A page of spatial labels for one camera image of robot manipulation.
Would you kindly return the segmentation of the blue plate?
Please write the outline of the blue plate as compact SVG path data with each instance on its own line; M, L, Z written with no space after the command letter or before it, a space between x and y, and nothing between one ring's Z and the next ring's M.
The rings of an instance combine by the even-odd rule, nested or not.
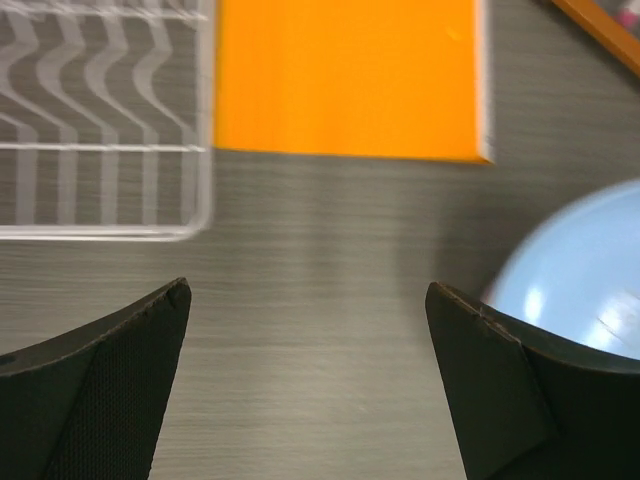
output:
M639 182L561 208L487 289L492 308L576 343L639 356Z

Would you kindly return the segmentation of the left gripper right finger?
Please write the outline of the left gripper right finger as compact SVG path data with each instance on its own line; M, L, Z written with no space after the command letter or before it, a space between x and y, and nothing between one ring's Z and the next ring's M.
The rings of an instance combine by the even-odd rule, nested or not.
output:
M439 282L425 310L467 478L638 478L638 360Z

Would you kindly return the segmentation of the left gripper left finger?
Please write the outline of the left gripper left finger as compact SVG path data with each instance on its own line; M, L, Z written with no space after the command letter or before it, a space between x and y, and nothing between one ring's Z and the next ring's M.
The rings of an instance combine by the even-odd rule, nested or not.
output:
M148 478L191 299L187 280L178 278L117 312L2 355L2 478Z

